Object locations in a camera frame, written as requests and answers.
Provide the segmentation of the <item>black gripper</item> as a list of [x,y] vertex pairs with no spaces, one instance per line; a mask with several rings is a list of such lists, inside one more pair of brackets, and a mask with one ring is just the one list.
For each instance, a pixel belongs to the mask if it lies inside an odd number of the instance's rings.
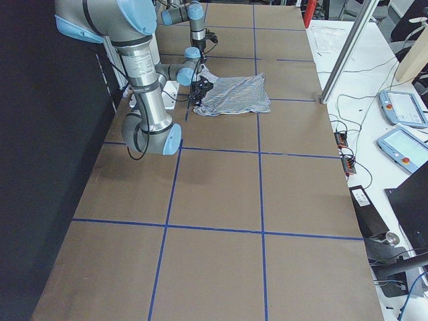
[[192,46],[196,47],[202,56],[205,55],[207,41],[211,41],[214,45],[217,45],[218,37],[216,33],[210,31],[209,29],[192,31]]
[[198,81],[192,82],[189,100],[193,104],[200,104],[208,91],[212,89],[213,83],[210,82],[206,77],[201,76]]

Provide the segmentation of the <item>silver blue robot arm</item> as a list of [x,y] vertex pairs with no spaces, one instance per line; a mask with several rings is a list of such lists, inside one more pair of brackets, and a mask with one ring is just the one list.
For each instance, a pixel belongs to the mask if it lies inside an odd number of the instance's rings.
[[212,88],[203,85],[204,78],[197,75],[205,59],[206,41],[218,42],[205,28],[202,4],[190,1],[161,13],[165,25],[190,24],[191,46],[181,64],[157,64],[152,58],[150,43],[157,27],[152,1],[56,1],[55,10],[60,33],[90,43],[102,43],[109,37],[121,57],[138,108],[126,115],[122,125],[127,147],[142,154],[175,154],[182,130],[165,110],[165,82],[191,87],[196,92],[191,98],[194,102]]
[[198,1],[190,1],[180,5],[167,5],[160,14],[164,25],[175,25],[189,22],[191,46],[199,50],[204,57],[207,41],[211,41],[215,47],[218,44],[217,35],[205,27],[205,12]]

